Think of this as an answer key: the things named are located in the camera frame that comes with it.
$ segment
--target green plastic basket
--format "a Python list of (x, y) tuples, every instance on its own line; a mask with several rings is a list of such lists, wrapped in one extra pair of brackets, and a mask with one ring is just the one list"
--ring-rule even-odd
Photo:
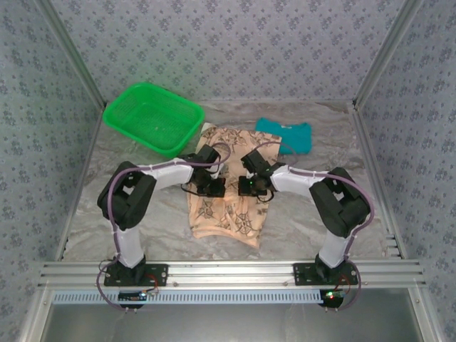
[(150, 83), (136, 83), (103, 114), (106, 125), (169, 158), (176, 157), (204, 120), (204, 111)]

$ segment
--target cloth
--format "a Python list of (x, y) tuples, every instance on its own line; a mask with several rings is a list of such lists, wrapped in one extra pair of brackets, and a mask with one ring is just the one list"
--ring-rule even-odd
[[(312, 149), (312, 129), (308, 123), (281, 125), (265, 118), (260, 118), (256, 123), (255, 130), (278, 135), (282, 138), (283, 143), (297, 153), (309, 153)], [(290, 155), (292, 152), (287, 147), (281, 146), (279, 153)]]
[[(238, 195), (239, 176), (246, 175), (241, 158), (256, 146), (266, 141), (280, 141), (280, 137), (261, 132), (235, 130), (230, 128), (207, 128), (199, 139), (197, 151), (204, 145), (218, 142), (231, 147), (231, 155), (225, 162), (222, 176), (226, 178), (225, 196), (207, 198), (188, 194), (190, 229), (196, 238), (220, 235), (238, 239), (249, 246), (259, 248), (261, 228), (269, 204), (262, 203), (256, 197)], [(222, 158), (227, 156), (225, 147), (216, 147)], [(270, 144), (259, 148), (263, 158), (271, 164), (277, 161), (279, 145)], [(190, 190), (196, 191), (194, 185)]]

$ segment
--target teal cloth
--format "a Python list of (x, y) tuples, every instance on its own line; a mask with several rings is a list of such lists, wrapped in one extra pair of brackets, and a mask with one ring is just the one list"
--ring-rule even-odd
[[(282, 137), (282, 142), (293, 148), (296, 153), (309, 153), (312, 149), (312, 129), (308, 123), (281, 125), (266, 118), (261, 118), (256, 123), (255, 130)], [(287, 147), (281, 146), (279, 153), (290, 155), (292, 152)]]

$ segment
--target patterned wallpaper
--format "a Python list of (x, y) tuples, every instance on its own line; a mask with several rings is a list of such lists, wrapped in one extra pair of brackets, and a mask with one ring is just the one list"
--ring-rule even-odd
[(456, 3), (425, 1), (362, 112), (409, 257), (456, 341)]
[(98, 117), (32, 0), (0, 3), (0, 341), (52, 260)]
[(106, 100), (352, 99), (403, 0), (53, 0)]

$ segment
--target table surface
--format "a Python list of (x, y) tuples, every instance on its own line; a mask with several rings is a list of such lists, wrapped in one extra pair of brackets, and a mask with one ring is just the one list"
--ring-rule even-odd
[[(361, 187), (372, 193), (346, 104), (228, 102), (203, 103), (202, 106), (205, 121), (220, 127), (253, 130), (260, 117), (282, 124), (309, 123), (312, 151), (299, 155), (296, 166), (307, 170), (344, 167)], [(194, 152), (197, 140), (198, 137), (194, 137), (183, 152)], [(63, 261), (96, 261), (114, 255), (111, 228), (96, 200), (115, 169), (125, 160), (136, 165), (165, 161), (164, 157), (102, 124), (81, 199), (71, 220)], [(284, 156), (282, 160), (291, 162), (292, 157)], [(278, 193), (269, 206), (259, 249), (228, 237), (195, 239), (190, 232), (186, 196), (178, 186), (154, 193), (140, 231), (148, 260), (312, 259), (326, 234), (310, 197)], [(382, 219), (377, 216), (358, 234), (352, 255), (385, 257), (386, 234)]]

